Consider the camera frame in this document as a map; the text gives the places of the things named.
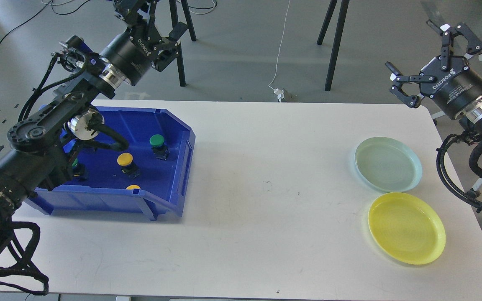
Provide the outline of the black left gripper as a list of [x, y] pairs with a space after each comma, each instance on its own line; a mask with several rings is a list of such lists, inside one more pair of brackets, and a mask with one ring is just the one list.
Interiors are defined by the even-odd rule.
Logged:
[[101, 52], [126, 77], [131, 86], [151, 69], [162, 72], [180, 55], [180, 38], [188, 25], [178, 22], [167, 36], [155, 27], [157, 0], [115, 0], [115, 16], [127, 29], [116, 36]]

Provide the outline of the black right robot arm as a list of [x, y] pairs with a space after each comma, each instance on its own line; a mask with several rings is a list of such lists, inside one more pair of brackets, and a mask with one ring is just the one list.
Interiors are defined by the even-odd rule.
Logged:
[[[457, 120], [463, 133], [448, 135], [436, 150], [436, 169], [443, 185], [460, 200], [482, 212], [482, 202], [476, 189], [463, 191], [450, 179], [444, 157], [454, 143], [474, 145], [468, 165], [482, 179], [482, 77], [471, 69], [467, 56], [482, 54], [482, 42], [465, 24], [437, 26], [431, 20], [427, 25], [441, 37], [440, 55], [434, 57], [417, 75], [403, 75], [392, 63], [390, 93], [409, 108], [418, 108], [427, 97], [451, 120]], [[455, 55], [454, 38], [467, 40], [465, 56]]]

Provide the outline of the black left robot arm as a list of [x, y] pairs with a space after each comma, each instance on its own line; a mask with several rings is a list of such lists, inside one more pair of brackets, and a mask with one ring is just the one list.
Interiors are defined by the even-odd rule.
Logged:
[[155, 0], [115, 0], [113, 8], [126, 30], [101, 53], [77, 36], [52, 53], [46, 73], [7, 133], [11, 150], [0, 159], [0, 285], [35, 296], [49, 292], [49, 278], [32, 257], [40, 227], [13, 221], [22, 202], [74, 179], [74, 162], [83, 147], [122, 152], [129, 142], [105, 125], [92, 105], [99, 95], [113, 98], [126, 82], [135, 86], [150, 69], [163, 71], [176, 61], [180, 85], [185, 70], [180, 38], [196, 40], [189, 6], [182, 1], [185, 22], [178, 20], [177, 2], [169, 2], [172, 31], [161, 36], [155, 26]]

